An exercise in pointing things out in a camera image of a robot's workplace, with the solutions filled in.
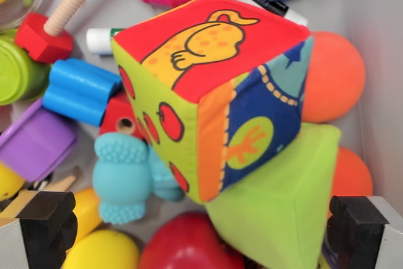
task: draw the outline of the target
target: white marker cap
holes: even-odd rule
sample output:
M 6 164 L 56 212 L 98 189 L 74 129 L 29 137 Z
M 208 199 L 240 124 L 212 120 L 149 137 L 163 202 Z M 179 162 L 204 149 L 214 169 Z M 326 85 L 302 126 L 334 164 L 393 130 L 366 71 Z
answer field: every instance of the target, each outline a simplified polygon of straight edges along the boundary
M 94 55 L 112 55 L 111 28 L 88 29 L 87 48 Z

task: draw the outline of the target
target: red plastic nut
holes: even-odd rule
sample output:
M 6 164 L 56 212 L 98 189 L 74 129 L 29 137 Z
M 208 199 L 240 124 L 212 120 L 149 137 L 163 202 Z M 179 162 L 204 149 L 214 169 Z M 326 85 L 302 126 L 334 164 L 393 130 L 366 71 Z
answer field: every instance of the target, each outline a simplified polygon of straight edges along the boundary
M 50 36 L 43 29 L 47 17 L 30 13 L 18 29 L 15 42 L 26 49 L 30 57 L 43 63 L 54 63 L 67 59 L 73 49 L 73 38 L 65 30 L 57 37 Z
M 143 139 L 132 106 L 124 91 L 112 97 L 106 107 L 99 135 L 107 132 L 119 132 Z

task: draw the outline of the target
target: red apple print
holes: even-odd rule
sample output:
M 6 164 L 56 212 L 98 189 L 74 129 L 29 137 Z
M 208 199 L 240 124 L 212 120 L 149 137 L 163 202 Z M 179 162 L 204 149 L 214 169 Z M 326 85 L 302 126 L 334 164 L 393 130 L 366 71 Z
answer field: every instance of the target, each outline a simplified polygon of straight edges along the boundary
M 148 114 L 143 113 L 143 117 L 144 117 L 145 124 L 147 125 L 147 128 L 149 129 L 151 136 L 154 138 L 154 140 L 157 142 L 157 144 L 159 144 L 159 135 L 158 135 L 156 126 L 154 125 L 154 123 L 152 122 L 152 120 L 148 116 Z
M 184 125 L 171 105 L 165 102 L 159 104 L 159 121 L 169 138 L 179 142 L 184 134 Z
M 171 168 L 172 174 L 174 175 L 176 181 L 178 182 L 179 186 L 183 189 L 183 191 L 189 192 L 189 183 L 181 174 L 179 169 L 176 168 L 176 166 L 171 162 L 169 162 L 169 168 Z
M 149 133 L 147 132 L 147 129 L 144 127 L 143 122 L 139 118 L 137 118 L 137 124 L 139 125 L 140 132 L 143 135 L 144 139 L 147 141 L 148 144 L 152 145 Z
M 132 97 L 133 99 L 136 99 L 136 95 L 135 95 L 134 89 L 133 89 L 133 84 L 130 81 L 130 78 L 128 77 L 127 72 L 124 70 L 124 68 L 122 66 L 119 66 L 119 73 L 120 73 L 120 76 L 122 77 L 123 86 L 125 87 L 127 93 L 130 95 L 130 97 Z

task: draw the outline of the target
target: textured rubber toy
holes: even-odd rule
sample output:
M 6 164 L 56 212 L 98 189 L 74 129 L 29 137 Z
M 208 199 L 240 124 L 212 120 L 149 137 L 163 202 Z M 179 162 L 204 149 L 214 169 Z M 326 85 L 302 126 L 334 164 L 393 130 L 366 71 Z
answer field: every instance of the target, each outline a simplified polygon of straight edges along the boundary
M 167 200 L 183 192 L 157 154 L 131 135 L 108 133 L 95 142 L 99 157 L 93 186 L 101 197 L 99 214 L 104 222 L 125 224 L 145 214 L 145 201 L 154 192 Z

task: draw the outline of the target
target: soft block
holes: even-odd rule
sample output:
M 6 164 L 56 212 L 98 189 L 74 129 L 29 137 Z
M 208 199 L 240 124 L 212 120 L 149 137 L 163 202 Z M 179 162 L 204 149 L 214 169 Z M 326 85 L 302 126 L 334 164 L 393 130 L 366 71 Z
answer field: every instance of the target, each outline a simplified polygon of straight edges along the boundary
M 282 153 L 207 203 L 223 240 L 265 268 L 316 268 L 339 138 L 333 126 L 304 124 Z
M 101 125 L 109 99 L 121 87 L 119 76 L 79 59 L 58 60 L 49 82 L 45 108 L 94 126 Z
M 112 48 L 143 136 L 206 202 L 298 134 L 312 43 L 306 27 L 261 8 L 194 0 L 120 32 Z

